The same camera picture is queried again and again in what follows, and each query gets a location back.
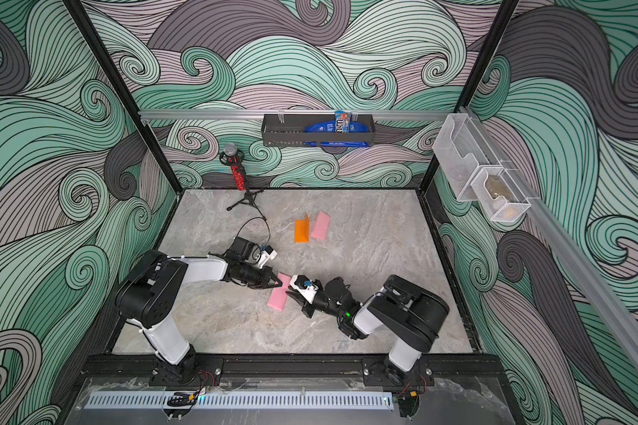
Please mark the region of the pink paper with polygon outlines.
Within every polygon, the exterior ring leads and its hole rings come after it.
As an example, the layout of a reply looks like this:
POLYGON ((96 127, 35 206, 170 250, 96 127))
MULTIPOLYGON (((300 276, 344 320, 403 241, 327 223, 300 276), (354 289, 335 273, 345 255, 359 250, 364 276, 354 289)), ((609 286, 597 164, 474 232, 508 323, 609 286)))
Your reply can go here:
POLYGON ((267 306, 281 312, 285 309, 285 304, 288 299, 286 291, 289 288, 291 278, 286 274, 279 273, 278 279, 282 282, 282 286, 274 288, 267 302, 267 306))
POLYGON ((310 233, 310 237, 318 240, 326 239, 329 226, 331 224, 331 217, 325 212, 319 212, 315 225, 310 233))

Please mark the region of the orange square paper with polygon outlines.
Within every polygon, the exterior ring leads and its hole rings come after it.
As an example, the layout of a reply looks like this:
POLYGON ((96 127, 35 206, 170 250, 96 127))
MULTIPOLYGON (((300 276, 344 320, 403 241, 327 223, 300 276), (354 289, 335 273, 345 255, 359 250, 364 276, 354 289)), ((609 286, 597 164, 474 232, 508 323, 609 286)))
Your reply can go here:
POLYGON ((293 240, 296 244, 308 243, 310 239, 310 218, 305 214, 304 218, 294 223, 293 240))

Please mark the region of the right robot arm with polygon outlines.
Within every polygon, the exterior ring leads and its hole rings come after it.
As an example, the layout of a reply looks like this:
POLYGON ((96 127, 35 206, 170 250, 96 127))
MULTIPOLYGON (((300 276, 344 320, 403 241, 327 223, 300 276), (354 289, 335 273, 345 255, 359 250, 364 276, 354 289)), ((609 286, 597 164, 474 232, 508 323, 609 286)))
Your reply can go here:
POLYGON ((396 340, 383 367, 396 385, 404 384, 416 362, 430 352, 450 311, 444 299, 396 274, 363 303, 341 277, 322 284, 294 276, 286 294, 309 319, 316 312, 334 317, 338 330, 352 340, 363 340, 380 328, 391 331, 396 340))

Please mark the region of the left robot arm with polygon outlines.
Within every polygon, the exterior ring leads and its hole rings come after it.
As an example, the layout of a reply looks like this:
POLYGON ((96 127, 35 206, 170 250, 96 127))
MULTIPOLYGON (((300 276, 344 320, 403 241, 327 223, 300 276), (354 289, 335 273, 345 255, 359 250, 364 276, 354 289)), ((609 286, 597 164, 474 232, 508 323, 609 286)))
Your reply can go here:
POLYGON ((270 246, 235 237, 225 253, 203 257, 171 257, 147 251, 132 267, 116 292, 115 306, 127 322, 140 329, 158 359, 157 375, 187 384, 197 375, 196 352, 173 317, 184 283, 235 283, 252 290, 269 290, 282 281, 269 265, 278 253, 270 246))

